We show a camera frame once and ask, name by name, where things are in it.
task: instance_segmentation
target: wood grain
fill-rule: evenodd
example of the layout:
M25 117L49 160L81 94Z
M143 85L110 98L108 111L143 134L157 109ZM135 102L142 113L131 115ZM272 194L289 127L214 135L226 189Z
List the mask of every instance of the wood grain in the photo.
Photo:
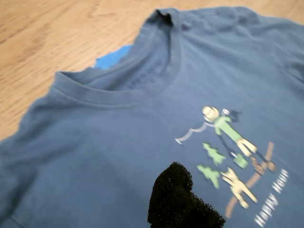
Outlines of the wood grain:
M244 5L304 23L303 0L0 0L0 139L13 134L57 70L81 70L133 41L155 8Z

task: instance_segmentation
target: blue t-shirt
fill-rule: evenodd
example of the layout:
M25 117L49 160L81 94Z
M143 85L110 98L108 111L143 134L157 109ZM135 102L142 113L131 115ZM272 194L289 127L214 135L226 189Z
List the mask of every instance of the blue t-shirt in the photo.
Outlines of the blue t-shirt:
M0 144L0 227L148 228L174 161L224 227L302 226L303 37L244 7L163 9L110 69L57 72Z

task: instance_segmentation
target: black fuzzy object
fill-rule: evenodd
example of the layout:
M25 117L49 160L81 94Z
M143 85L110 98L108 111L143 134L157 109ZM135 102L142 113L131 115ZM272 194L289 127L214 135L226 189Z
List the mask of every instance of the black fuzzy object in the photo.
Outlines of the black fuzzy object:
M192 176L174 162L156 179L148 210L151 228L221 228L225 219L194 195Z

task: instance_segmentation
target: shirt sleeve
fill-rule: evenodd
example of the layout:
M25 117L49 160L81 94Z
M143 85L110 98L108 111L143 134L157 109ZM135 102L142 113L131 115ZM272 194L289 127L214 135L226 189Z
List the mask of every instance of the shirt sleeve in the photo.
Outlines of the shirt sleeve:
M14 212L23 200L39 165L51 156L50 137L45 131L52 125L54 111L45 105L47 98L34 102L23 116L18 131L0 142L0 228L14 223Z

